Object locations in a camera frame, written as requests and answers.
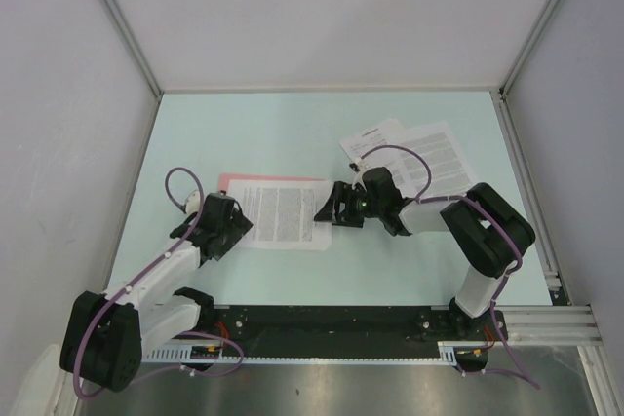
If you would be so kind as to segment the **pink clipboard folder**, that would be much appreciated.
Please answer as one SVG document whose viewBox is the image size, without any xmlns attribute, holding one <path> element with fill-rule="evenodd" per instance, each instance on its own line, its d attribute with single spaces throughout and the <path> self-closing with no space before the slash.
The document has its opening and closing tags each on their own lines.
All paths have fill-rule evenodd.
<svg viewBox="0 0 624 416">
<path fill-rule="evenodd" d="M 257 180 L 257 181 L 320 181 L 320 178 L 297 177 L 297 176 L 271 176 L 241 173 L 222 173 L 218 178 L 217 190 L 222 193 L 229 192 L 232 180 Z"/>
</svg>

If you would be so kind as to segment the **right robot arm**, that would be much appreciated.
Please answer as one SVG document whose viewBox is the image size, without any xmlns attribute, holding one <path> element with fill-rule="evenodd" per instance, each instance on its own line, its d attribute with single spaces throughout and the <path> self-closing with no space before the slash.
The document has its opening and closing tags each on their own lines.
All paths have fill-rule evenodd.
<svg viewBox="0 0 624 416">
<path fill-rule="evenodd" d="M 528 221 L 490 185 L 480 182 L 464 195 L 409 198 L 390 171 L 373 168 L 352 183 L 337 181 L 314 220 L 361 228 L 377 219 L 391 236 L 448 232 L 469 262 L 461 288 L 448 305 L 451 331 L 472 339 L 491 318 L 491 307 L 508 278 L 523 264 L 536 235 Z"/>
</svg>

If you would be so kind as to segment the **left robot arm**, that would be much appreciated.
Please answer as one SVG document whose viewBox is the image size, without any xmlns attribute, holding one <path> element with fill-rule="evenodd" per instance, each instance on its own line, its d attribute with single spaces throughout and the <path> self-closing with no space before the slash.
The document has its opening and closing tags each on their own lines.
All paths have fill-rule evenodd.
<svg viewBox="0 0 624 416">
<path fill-rule="evenodd" d="M 60 347 L 59 367 L 103 389 L 120 392 L 141 361 L 166 342 L 222 331 L 215 301 L 191 288 L 190 277 L 220 260 L 252 229 L 240 204 L 222 193 L 192 193 L 185 220 L 170 233 L 157 258 L 106 291 L 85 291 L 73 303 Z"/>
</svg>

